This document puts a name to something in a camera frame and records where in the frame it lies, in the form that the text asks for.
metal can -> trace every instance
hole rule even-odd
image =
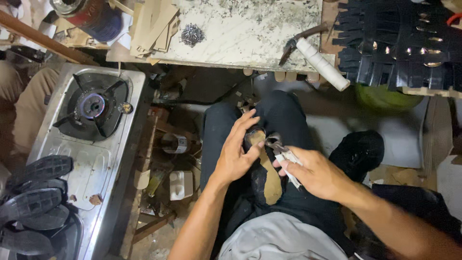
[[[99,42],[113,40],[122,29],[121,13],[104,0],[50,0],[56,13]]]

white tube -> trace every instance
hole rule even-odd
[[[345,79],[340,72],[332,66],[319,51],[309,44],[305,38],[300,38],[297,42],[297,49],[305,56],[308,62],[339,91],[343,91],[350,85],[350,81]]]

hand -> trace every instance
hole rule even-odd
[[[293,146],[288,148],[303,163],[303,166],[290,161],[281,163],[274,161],[273,166],[282,167],[294,175],[311,194],[319,198],[342,202],[345,194],[352,190],[354,182],[320,152]],[[280,176],[285,174],[284,170],[279,171]]]
[[[221,149],[220,158],[212,175],[226,184],[244,176],[252,163],[260,156],[264,142],[253,145],[246,154],[242,148],[247,129],[260,120],[260,117],[252,117],[255,112],[256,110],[252,109],[234,123]]]

black cable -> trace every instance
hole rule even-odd
[[[259,76],[258,73],[253,74],[249,77],[246,77],[236,85],[234,85],[232,88],[230,88],[228,91],[226,91],[223,95],[218,97],[212,102],[204,102],[204,101],[197,101],[197,100],[169,100],[169,99],[157,99],[157,102],[153,102],[152,105],[176,105],[176,104],[191,104],[191,105],[213,105],[215,103],[223,101],[225,98],[229,97],[234,91],[236,91],[239,87],[242,86],[243,83],[245,83],[248,80],[251,80],[255,77]]]

white plastic bottle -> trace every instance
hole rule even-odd
[[[191,171],[170,173],[170,200],[190,197],[193,192],[193,173]]]

